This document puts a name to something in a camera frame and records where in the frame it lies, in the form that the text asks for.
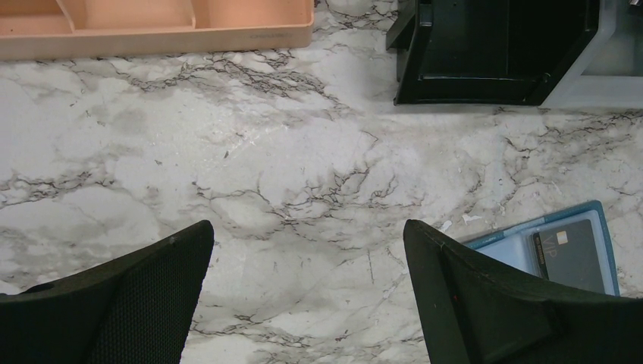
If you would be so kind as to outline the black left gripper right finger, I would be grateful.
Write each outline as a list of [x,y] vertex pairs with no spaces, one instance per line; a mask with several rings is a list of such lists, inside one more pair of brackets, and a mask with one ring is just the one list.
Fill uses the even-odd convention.
[[403,229],[432,363],[640,363],[642,301],[567,287],[458,243]]

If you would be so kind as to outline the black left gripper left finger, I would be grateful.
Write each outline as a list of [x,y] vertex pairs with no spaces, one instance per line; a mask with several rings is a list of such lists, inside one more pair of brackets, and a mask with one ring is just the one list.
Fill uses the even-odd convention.
[[3,363],[178,363],[212,257],[197,222],[93,268],[1,296]]

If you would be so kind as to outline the blue card holder wallet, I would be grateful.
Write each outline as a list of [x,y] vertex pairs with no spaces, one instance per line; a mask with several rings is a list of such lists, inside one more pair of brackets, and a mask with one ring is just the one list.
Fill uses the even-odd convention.
[[531,235],[546,228],[555,228],[584,219],[591,221],[604,280],[604,293],[618,297],[620,292],[610,232],[603,206],[601,202],[597,200],[584,202],[580,205],[550,213],[501,231],[495,231],[469,240],[464,244],[497,261],[531,275],[538,276]]

